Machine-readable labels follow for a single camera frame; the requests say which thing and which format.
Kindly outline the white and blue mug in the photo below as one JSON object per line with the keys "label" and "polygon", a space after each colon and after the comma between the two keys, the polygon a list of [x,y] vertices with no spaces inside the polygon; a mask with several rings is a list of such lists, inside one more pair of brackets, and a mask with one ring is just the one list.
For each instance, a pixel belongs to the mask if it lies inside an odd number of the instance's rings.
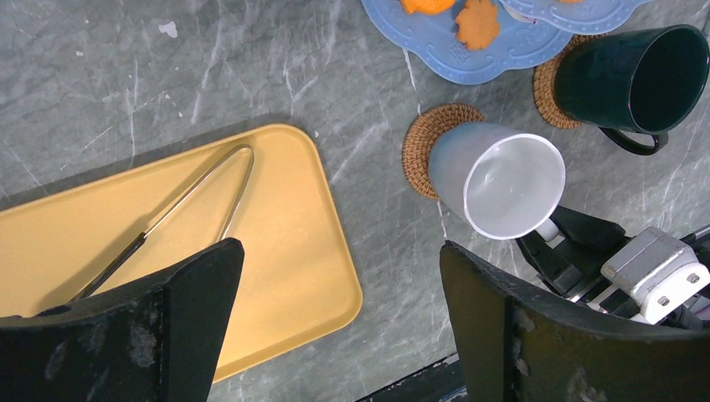
{"label": "white and blue mug", "polygon": [[443,133],[428,174],[441,202],[493,240],[546,230],[566,183],[562,154],[547,138],[481,121]]}

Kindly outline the dark green mug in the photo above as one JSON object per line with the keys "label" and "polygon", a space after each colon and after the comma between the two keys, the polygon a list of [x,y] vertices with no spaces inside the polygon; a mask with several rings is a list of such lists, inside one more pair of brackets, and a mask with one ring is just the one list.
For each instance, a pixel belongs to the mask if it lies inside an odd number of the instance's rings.
{"label": "dark green mug", "polygon": [[567,117],[597,126],[627,152],[650,156],[692,112],[708,76],[706,37],[679,24],[575,46],[561,59],[553,96]]}

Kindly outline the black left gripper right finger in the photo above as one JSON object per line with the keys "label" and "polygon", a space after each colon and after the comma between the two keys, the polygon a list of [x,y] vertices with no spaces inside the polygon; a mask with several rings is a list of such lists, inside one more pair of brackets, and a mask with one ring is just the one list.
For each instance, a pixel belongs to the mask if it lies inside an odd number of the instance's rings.
{"label": "black left gripper right finger", "polygon": [[440,276],[472,401],[706,401],[709,334],[574,304],[457,243]]}

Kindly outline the woven rattan coaster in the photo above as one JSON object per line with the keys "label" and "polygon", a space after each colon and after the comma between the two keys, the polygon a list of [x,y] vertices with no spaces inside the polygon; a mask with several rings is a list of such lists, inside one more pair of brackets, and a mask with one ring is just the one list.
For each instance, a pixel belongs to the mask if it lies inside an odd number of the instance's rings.
{"label": "woven rattan coaster", "polygon": [[580,44],[599,39],[603,34],[579,35],[574,34],[565,48],[550,60],[536,66],[533,71],[532,92],[535,106],[540,116],[552,127],[559,129],[573,129],[582,125],[564,115],[554,99],[554,82],[562,59],[572,49]]}
{"label": "woven rattan coaster", "polygon": [[401,159],[404,176],[415,192],[428,199],[439,198],[429,176],[433,146],[445,132],[467,122],[484,120],[475,107],[463,103],[433,107],[413,120],[404,136]]}

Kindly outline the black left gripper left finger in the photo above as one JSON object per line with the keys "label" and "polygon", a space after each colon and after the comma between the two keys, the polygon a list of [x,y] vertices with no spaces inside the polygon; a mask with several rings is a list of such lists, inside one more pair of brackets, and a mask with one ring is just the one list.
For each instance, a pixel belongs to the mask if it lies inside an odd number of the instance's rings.
{"label": "black left gripper left finger", "polygon": [[243,264],[228,238],[98,295],[3,317],[2,400],[205,401]]}

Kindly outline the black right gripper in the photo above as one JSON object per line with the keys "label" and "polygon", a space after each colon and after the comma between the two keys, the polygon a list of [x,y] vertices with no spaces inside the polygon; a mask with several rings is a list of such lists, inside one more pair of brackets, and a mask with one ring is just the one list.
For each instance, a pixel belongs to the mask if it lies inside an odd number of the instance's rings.
{"label": "black right gripper", "polygon": [[[600,274],[601,266],[635,236],[617,223],[559,206],[543,232],[517,239],[526,262],[553,293],[597,312],[629,319],[639,307]],[[679,239],[690,245],[709,270],[709,228],[703,226]],[[688,330],[709,328],[709,308],[691,309],[692,301],[709,298],[709,284],[657,324]]]}

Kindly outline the orange flower cookie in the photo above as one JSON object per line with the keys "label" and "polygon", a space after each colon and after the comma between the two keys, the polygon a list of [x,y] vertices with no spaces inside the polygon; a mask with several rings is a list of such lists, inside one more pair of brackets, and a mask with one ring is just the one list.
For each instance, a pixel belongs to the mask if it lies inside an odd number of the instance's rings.
{"label": "orange flower cookie", "polygon": [[467,50],[489,47],[500,32],[497,6],[491,0],[468,0],[455,18],[457,39]]}

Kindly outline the yellow serving tray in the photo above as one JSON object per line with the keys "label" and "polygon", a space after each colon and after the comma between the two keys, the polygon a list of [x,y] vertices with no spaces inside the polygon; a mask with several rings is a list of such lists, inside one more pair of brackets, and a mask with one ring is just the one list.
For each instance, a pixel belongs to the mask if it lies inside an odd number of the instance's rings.
{"label": "yellow serving tray", "polygon": [[1,313],[66,303],[144,229],[146,243],[105,290],[222,233],[244,247],[216,380],[345,327],[363,304],[313,140],[271,124],[4,210]]}

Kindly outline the blue three-tier cake stand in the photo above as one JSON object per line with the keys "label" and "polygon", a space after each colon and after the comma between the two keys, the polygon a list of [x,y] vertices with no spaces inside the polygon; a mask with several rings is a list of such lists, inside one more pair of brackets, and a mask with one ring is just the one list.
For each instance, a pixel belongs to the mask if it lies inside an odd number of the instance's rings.
{"label": "blue three-tier cake stand", "polygon": [[416,54],[440,77],[479,85],[507,70],[524,70],[562,52],[573,35],[606,34],[624,24],[646,0],[495,1],[499,34],[484,49],[468,49],[457,37],[457,1],[434,15],[407,13],[400,1],[365,1],[378,31],[393,44]]}

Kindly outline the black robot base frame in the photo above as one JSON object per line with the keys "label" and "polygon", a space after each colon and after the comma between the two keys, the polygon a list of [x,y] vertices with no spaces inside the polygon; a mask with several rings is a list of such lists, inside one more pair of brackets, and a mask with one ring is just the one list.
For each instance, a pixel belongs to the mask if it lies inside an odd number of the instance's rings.
{"label": "black robot base frame", "polygon": [[374,391],[360,401],[468,401],[459,355],[439,359]]}

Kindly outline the orange fish cookie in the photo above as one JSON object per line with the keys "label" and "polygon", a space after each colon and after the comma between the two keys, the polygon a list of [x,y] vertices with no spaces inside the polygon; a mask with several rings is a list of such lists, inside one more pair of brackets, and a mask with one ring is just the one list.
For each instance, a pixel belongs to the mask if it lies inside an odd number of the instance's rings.
{"label": "orange fish cookie", "polygon": [[424,15],[443,13],[455,4],[455,0],[401,0],[400,2],[407,14],[421,13]]}

